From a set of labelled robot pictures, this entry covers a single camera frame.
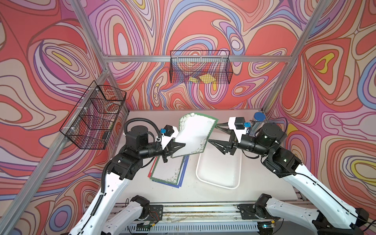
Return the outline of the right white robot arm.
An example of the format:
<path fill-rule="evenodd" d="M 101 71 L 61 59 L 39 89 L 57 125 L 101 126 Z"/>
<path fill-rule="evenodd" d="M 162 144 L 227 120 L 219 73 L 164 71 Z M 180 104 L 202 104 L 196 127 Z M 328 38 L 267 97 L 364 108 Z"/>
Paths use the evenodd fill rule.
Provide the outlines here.
<path fill-rule="evenodd" d="M 369 213 L 340 199 L 296 155 L 281 147 L 287 134 L 278 124 L 266 123 L 254 136 L 248 135 L 249 125 L 239 117 L 235 121 L 217 124 L 216 129 L 229 134 L 230 139 L 227 142 L 209 139 L 208 142 L 223 154 L 233 155 L 237 149 L 256 154 L 263 166 L 301 192 L 315 209 L 302 208 L 263 193 L 251 208 L 239 205 L 242 216 L 286 219 L 317 235 L 364 234 L 361 227 L 368 222 Z"/>

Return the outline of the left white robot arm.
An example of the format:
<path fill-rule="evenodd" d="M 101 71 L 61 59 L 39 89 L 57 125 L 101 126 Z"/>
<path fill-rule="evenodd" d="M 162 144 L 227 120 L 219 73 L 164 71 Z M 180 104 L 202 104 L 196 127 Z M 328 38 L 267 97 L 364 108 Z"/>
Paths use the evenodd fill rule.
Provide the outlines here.
<path fill-rule="evenodd" d="M 145 159 L 153 161 L 162 157 L 163 162 L 185 146 L 174 139 L 177 127 L 166 125 L 159 129 L 147 118 L 132 118 L 124 124 L 126 144 L 104 167 L 101 185 L 93 202 L 71 235 L 119 235 L 135 220 L 145 220 L 150 214 L 150 201 L 140 195 L 134 196 L 117 215 L 109 215 L 120 195 L 134 179 L 136 173 L 146 167 Z"/>

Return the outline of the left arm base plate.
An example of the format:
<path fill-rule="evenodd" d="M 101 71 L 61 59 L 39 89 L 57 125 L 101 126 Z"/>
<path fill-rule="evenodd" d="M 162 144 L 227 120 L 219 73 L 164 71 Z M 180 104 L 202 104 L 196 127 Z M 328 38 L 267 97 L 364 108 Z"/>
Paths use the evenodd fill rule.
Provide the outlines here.
<path fill-rule="evenodd" d="M 163 219 L 163 205 L 148 205 L 143 207 L 140 221 L 152 221 L 157 222 Z"/>

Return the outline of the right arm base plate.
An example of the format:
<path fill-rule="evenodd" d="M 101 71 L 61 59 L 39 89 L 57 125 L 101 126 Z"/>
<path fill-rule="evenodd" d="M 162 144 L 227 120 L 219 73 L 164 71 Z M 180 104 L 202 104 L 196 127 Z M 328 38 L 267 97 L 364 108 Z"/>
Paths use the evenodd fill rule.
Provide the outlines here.
<path fill-rule="evenodd" d="M 237 209 L 240 211 L 242 220 L 251 220 L 251 219 L 265 219 L 261 217 L 260 214 L 257 214 L 254 204 L 238 204 Z"/>

